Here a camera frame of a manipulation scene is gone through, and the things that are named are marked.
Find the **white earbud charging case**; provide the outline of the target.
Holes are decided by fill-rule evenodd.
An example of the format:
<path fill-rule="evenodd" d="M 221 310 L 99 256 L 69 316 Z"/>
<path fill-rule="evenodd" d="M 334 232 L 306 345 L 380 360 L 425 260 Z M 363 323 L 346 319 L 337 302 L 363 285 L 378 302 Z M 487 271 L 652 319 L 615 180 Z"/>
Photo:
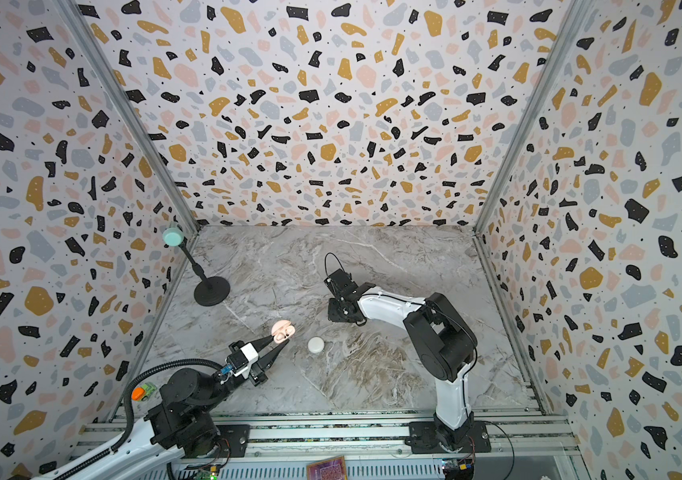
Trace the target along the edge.
<path fill-rule="evenodd" d="M 320 337 L 312 337 L 308 342 L 307 342 L 307 348 L 310 353 L 312 354 L 320 354 L 325 347 L 325 342 L 322 338 Z"/>

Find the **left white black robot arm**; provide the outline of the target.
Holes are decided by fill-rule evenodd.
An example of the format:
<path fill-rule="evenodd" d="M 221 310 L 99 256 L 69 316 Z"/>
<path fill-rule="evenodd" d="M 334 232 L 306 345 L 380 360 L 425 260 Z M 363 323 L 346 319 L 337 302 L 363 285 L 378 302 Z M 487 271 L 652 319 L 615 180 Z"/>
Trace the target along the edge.
<path fill-rule="evenodd" d="M 139 374 L 126 388 L 125 428 L 104 445 L 69 464 L 40 474 L 40 479 L 137 479 L 159 467 L 171 468 L 186 458 L 204 467 L 226 465 L 245 456 L 251 427 L 218 426 L 211 411 L 239 386 L 268 380 L 289 339 L 266 336 L 230 345 L 223 364 L 209 359 L 175 360 Z M 160 401 L 141 419 L 135 417 L 133 389 L 166 370 L 173 374 L 159 389 Z"/>

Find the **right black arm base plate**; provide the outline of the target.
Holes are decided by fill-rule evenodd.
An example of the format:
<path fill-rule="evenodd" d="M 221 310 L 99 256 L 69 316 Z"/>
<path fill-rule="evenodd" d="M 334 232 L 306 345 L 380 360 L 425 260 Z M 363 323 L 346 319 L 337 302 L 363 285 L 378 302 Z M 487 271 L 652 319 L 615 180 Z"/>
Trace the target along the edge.
<path fill-rule="evenodd" d="M 451 430 L 438 419 L 408 424 L 404 443 L 414 454 L 471 454 L 489 453 L 491 444 L 487 424 L 467 420 L 456 430 Z"/>

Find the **pink earbud charging case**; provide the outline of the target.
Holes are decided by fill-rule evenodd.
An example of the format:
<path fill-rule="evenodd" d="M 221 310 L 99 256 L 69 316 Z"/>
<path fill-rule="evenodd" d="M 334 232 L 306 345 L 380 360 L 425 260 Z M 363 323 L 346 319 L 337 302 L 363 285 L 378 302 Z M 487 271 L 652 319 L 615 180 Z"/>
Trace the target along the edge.
<path fill-rule="evenodd" d="M 290 339 L 296 332 L 295 326 L 289 320 L 277 321 L 271 329 L 273 341 L 281 344 Z"/>

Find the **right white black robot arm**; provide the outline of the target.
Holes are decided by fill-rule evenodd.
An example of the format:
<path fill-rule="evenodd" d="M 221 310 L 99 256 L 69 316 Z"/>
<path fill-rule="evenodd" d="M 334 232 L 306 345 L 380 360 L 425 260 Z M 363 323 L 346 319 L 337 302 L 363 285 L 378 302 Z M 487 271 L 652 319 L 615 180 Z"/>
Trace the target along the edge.
<path fill-rule="evenodd" d="M 324 284 L 332 298 L 328 318 L 335 323 L 363 326 L 381 321 L 403 328 L 422 366 L 435 380 L 435 429 L 445 444 L 456 445 L 468 435 L 473 413 L 465 377 L 476 364 L 478 340 L 446 296 L 398 295 L 366 282 L 358 284 L 339 268 Z"/>

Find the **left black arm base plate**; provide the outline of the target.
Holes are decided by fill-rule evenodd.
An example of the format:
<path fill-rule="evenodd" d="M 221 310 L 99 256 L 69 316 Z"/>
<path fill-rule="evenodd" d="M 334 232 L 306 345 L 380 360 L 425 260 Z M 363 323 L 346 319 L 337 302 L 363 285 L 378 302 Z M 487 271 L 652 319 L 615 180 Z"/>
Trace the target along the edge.
<path fill-rule="evenodd" d="M 216 425 L 210 433 L 203 435 L 197 458 L 214 459 L 243 458 L 246 454 L 251 426 L 249 424 Z"/>

